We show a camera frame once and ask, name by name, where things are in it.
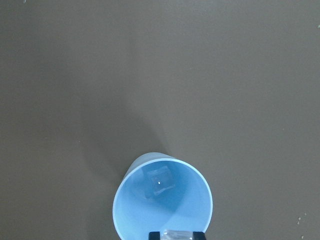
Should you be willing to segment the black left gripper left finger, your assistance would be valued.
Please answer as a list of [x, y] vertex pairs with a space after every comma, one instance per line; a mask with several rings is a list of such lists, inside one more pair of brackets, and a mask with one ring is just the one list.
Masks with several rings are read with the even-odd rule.
[[152, 231], [148, 234], [148, 240], [160, 240], [160, 232]]

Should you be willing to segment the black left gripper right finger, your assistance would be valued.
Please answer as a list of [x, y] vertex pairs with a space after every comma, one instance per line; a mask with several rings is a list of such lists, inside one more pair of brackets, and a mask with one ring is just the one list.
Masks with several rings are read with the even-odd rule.
[[194, 231], [192, 233], [192, 239], [193, 240], [206, 240], [206, 235], [202, 231]]

